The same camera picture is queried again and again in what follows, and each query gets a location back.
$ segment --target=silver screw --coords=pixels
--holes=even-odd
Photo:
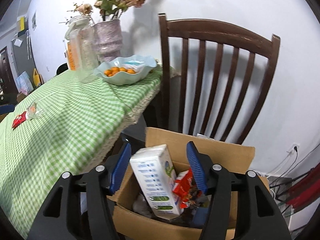
[[[254,171],[248,171],[248,176],[254,178],[256,176],[256,173]]]
[[[64,179],[69,178],[70,172],[66,171],[66,172],[62,173],[61,177],[63,177]]]
[[[220,170],[222,169],[221,165],[219,165],[219,164],[213,165],[212,168],[213,168],[215,171],[220,171]]]
[[[104,170],[104,166],[103,165],[99,165],[96,167],[96,171],[97,172],[100,172],[100,171],[103,171]]]

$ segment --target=purple vase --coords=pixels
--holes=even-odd
[[[120,20],[100,22],[93,28],[94,48],[99,61],[111,61],[119,57],[122,48]]]

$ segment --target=dining table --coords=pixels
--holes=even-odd
[[[161,77],[158,66],[135,84],[115,86],[101,78],[81,83],[76,71],[67,70],[0,122],[0,206],[23,238],[59,176],[99,165],[159,92]],[[42,109],[39,117],[12,129],[15,117],[34,101]]]

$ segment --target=fruit bowl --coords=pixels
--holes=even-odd
[[[145,62],[145,66],[141,67],[135,74],[129,74],[124,71],[120,71],[114,74],[112,77],[107,77],[104,74],[106,70],[111,69],[115,66],[122,67],[124,63],[131,60],[143,61]],[[144,79],[149,74],[150,70],[155,68],[156,66],[156,60],[151,56],[145,57],[133,55],[131,57],[117,57],[112,61],[102,62],[96,69],[93,70],[93,74],[99,76],[104,81],[116,86],[131,85]]]

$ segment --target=milk carton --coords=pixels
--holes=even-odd
[[[172,192],[177,175],[166,144],[138,150],[130,165],[157,217],[170,220],[183,212],[179,197]]]

